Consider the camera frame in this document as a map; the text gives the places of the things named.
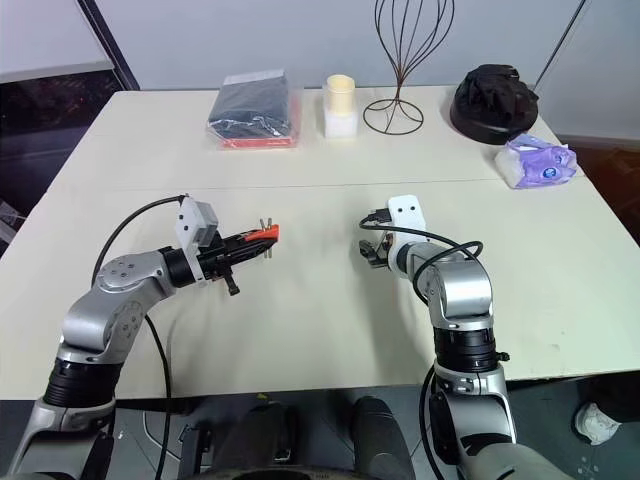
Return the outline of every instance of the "gray floor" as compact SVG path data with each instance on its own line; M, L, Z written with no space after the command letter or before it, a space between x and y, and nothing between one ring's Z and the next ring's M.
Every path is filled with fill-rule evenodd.
M346 429L348 406L363 395L373 395L387 402L413 452L413 463L419 480L435 478L420 442L417 424L418 387L352 389L276 393L269 400L296 405L301 417L303 437L299 457L309 465L351 468L353 446ZM519 441L533 447L563 471L577 480L640 478L640 424L625 424L612 440L599 447L580 442L571 432L569 422L578 406L575 382L529 387L511 392L512 408ZM187 424L208 420L216 429L230 425L253 406L266 401L265 396L230 395L212 397L187 417L174 416L170 450L180 453L178 437ZM27 402L0 404L0 474L6 470L17 432L26 421ZM153 478L159 448L153 443L162 437L163 415L149 412L148 434L142 412L120 409L116 424L116 446L109 479ZM445 477L456 479L453 468L440 464ZM164 475L175 478L178 462L167 458Z

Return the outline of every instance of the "plastic wrap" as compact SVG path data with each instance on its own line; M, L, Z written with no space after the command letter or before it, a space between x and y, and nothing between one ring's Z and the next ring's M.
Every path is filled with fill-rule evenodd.
M295 146L300 131L300 92L284 70L225 78L208 119L225 148Z

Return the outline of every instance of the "shoe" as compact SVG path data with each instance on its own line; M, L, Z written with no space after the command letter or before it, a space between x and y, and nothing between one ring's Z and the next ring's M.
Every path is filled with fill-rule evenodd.
M620 425L602 413L595 403L585 403L573 417L576 432L591 445L600 445L609 440Z

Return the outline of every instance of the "wire stand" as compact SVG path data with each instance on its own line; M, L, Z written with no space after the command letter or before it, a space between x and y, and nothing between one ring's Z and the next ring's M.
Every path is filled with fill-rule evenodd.
M442 44L451 30L455 15L455 0L435 0L437 10L433 28L431 30L429 27L419 29L425 0L404 0L404 6L402 3L402 0L398 0L399 8L396 8L396 0L376 0L374 6L373 19L376 33L393 67L396 77L396 93L393 98L376 100L367 105L362 113L362 119L369 128L385 135L407 135L418 130L424 123L422 111L413 103L401 98L402 86L406 83L411 72ZM384 35L383 17L386 25ZM444 32L440 28L442 24L447 25ZM420 30L423 28L425 29L423 33L428 32L428 35L420 46L414 49L416 33L420 37ZM398 125L400 122L394 124L393 120L396 118L396 114L402 115L402 125Z

